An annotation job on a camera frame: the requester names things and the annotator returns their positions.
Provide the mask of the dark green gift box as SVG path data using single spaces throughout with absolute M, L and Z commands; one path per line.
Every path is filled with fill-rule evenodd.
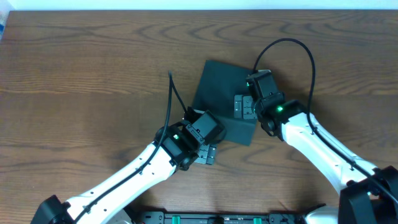
M 192 108 L 211 111 L 225 126 L 226 141 L 248 146 L 257 121 L 234 117 L 234 97 L 247 95 L 246 77 L 251 70 L 236 65 L 207 60 L 193 99 Z

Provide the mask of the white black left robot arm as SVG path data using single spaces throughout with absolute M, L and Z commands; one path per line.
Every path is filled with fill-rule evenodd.
M 61 202 L 56 195 L 38 207 L 32 223 L 108 223 L 124 207 L 177 170 L 188 170 L 202 145 L 213 144 L 223 127 L 177 122 L 161 128 L 139 156 L 81 195 Z

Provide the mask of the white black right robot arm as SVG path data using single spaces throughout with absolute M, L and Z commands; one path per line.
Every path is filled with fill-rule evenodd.
M 285 101 L 281 93 L 257 101 L 235 95 L 234 113 L 257 118 L 268 135 L 300 151 L 338 193 L 338 207 L 320 205 L 303 215 L 303 223 L 397 223 L 397 169 L 360 158 L 299 101 Z

